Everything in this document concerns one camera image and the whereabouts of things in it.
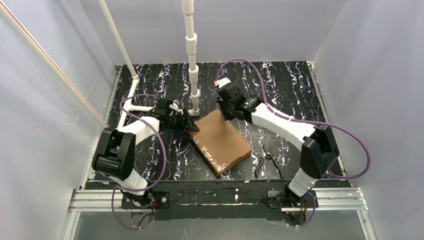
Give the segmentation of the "brown cardboard express box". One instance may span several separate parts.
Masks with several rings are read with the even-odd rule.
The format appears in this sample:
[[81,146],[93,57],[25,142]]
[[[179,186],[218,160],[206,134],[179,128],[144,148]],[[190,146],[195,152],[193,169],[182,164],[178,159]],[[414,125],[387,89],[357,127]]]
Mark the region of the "brown cardboard express box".
[[190,138],[215,176],[219,177],[251,156],[252,147],[219,109],[195,124],[199,131],[190,132]]

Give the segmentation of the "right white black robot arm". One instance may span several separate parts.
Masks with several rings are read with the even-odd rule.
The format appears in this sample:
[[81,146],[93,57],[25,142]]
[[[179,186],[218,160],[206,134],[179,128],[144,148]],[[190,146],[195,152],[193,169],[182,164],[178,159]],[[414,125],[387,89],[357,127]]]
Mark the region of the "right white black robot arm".
[[300,151],[299,170],[270,204],[294,207],[338,159],[340,151],[329,126],[297,122],[265,103],[259,96],[246,97],[228,78],[214,82],[217,103],[225,120],[244,120],[268,129]]

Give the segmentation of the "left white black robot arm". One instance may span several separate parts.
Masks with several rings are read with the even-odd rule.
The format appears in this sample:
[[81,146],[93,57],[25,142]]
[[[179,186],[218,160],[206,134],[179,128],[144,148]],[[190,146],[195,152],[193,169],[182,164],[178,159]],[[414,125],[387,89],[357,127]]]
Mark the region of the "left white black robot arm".
[[157,105],[140,120],[129,125],[102,130],[91,167],[97,173],[119,184],[123,191],[136,198],[146,192],[148,182],[135,170],[136,145],[162,130],[180,134],[199,132],[185,108],[177,100],[160,98]]

